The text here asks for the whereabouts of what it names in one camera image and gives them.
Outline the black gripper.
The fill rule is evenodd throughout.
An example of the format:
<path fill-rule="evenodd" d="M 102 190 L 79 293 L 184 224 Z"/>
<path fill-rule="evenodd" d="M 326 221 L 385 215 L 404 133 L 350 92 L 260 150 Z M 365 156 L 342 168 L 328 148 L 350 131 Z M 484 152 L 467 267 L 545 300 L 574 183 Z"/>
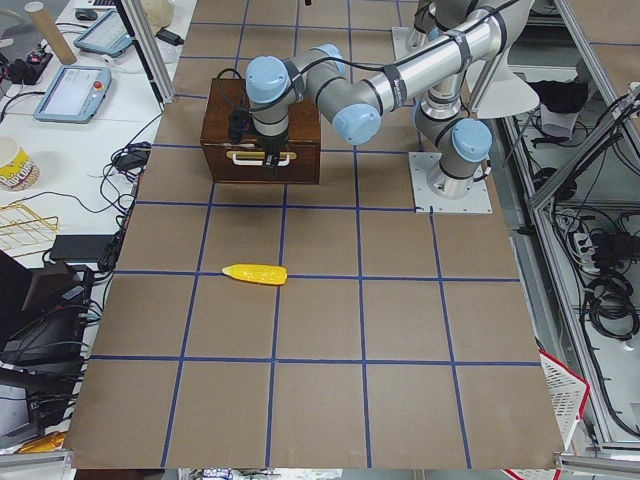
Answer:
<path fill-rule="evenodd" d="M 264 152 L 262 167 L 269 169 L 272 176 L 277 175 L 280 154 L 284 150 L 289 138 L 287 130 L 277 135 L 257 134 L 257 142 Z"/>

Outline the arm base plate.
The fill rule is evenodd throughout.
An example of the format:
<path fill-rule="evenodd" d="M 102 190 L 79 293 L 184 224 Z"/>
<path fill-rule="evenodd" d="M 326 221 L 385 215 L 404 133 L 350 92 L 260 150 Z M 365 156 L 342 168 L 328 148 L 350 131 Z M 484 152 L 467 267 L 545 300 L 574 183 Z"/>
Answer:
<path fill-rule="evenodd" d="M 400 60 L 415 50 L 422 48 L 428 36 L 414 27 L 393 27 L 391 31 L 394 56 Z"/>
<path fill-rule="evenodd" d="M 440 153 L 410 152 L 409 170 L 416 213 L 491 214 L 492 206 L 481 164 L 467 179 L 448 177 Z"/>

